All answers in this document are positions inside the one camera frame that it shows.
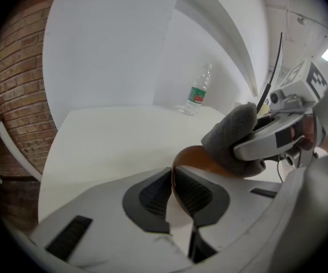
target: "ceiling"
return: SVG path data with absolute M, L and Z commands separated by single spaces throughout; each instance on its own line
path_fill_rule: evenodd
M 324 0 L 264 0 L 270 34 L 269 72 L 272 72 L 284 33 L 280 77 L 306 57 L 312 57 L 328 77 L 328 62 L 321 55 L 328 48 L 328 5 Z

